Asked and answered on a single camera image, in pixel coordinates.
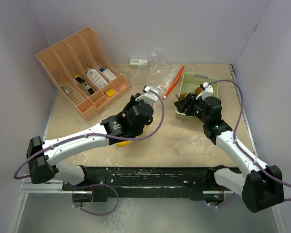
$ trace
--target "brown object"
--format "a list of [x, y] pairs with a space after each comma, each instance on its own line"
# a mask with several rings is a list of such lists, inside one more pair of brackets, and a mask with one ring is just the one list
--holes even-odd
[[202, 89], [200, 88], [200, 86], [198, 88], [196, 88], [195, 90], [195, 95], [199, 95], [202, 92]]
[[[97, 33], [90, 27], [73, 34], [50, 48], [36, 55], [41, 66], [52, 80], [59, 92], [89, 120], [113, 103], [129, 90], [129, 84], [123, 74], [109, 62]], [[109, 81], [100, 68], [109, 69], [116, 79]], [[86, 69], [95, 69], [107, 81], [107, 85], [98, 89], [85, 73]], [[78, 85], [74, 77], [80, 76], [95, 91], [88, 96], [87, 92]], [[70, 94], [66, 94], [60, 87], [64, 85]], [[115, 94], [108, 97], [105, 92], [113, 89]]]
[[179, 96], [179, 99], [180, 99], [180, 100], [183, 100], [183, 99], [185, 99], [187, 96], [188, 96], [188, 93], [183, 93], [183, 94], [181, 94], [181, 95]]

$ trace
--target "small bottle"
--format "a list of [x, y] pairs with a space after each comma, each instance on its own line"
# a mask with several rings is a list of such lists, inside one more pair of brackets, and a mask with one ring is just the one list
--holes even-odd
[[87, 82], [84, 79], [82, 79], [80, 76], [76, 76], [76, 80], [84, 86], [87, 94], [92, 95], [95, 93], [95, 91], [91, 88], [91, 86], [88, 85]]
[[104, 78], [95, 69], [88, 70], [86, 75], [88, 79], [92, 81], [92, 83], [99, 89], [103, 88], [105, 85], [108, 84], [107, 81], [104, 80]]
[[67, 89], [64, 85], [60, 84], [60, 87], [62, 88], [62, 90], [63, 90], [67, 95], [70, 94], [70, 91], [68, 91], [68, 89]]
[[116, 79], [116, 76], [109, 69], [100, 68], [100, 72], [104, 76], [106, 76], [106, 78], [109, 79], [109, 81]]

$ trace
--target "white box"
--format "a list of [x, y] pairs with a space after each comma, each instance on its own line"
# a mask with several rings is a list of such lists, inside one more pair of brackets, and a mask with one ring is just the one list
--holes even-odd
[[130, 68], [137, 68], [138, 66], [146, 66], [147, 65], [147, 59], [131, 58], [129, 65], [130, 65]]

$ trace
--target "orange pen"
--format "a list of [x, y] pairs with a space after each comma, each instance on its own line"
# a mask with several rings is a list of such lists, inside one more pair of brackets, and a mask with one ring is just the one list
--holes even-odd
[[172, 91], [172, 89], [174, 89], [174, 87], [177, 85], [177, 83], [180, 80], [180, 77], [182, 75], [182, 72], [184, 70], [185, 66], [182, 66], [181, 69], [179, 70], [178, 74], [176, 75], [176, 77], [174, 78], [174, 80], [172, 81], [172, 83], [170, 84], [168, 90], [166, 91], [165, 95], [163, 96], [163, 100], [166, 99], [167, 95]]

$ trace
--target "black bracket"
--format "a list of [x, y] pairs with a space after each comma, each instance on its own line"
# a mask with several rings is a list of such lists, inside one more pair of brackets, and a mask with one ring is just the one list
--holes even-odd
[[[188, 198], [204, 200], [203, 191], [220, 191], [209, 182], [208, 167], [83, 167], [85, 181], [78, 186], [100, 183], [111, 185], [122, 198]], [[230, 168], [240, 173], [238, 168]], [[63, 191], [80, 190], [63, 184]], [[78, 201], [90, 201], [91, 194], [75, 196]], [[114, 198], [107, 188], [94, 188], [93, 201]]]
[[[43, 141], [41, 137], [37, 136], [30, 140], [27, 158], [42, 150]], [[28, 163], [29, 172], [32, 183], [45, 183], [54, 178], [55, 173], [58, 172], [56, 166], [50, 166], [47, 163], [47, 155], [41, 153], [38, 157], [34, 158]]]
[[[282, 180], [281, 171], [277, 166], [268, 166], [265, 171]], [[283, 185], [268, 178], [261, 171], [253, 171], [246, 177], [242, 199], [247, 208], [256, 213], [284, 201]]]

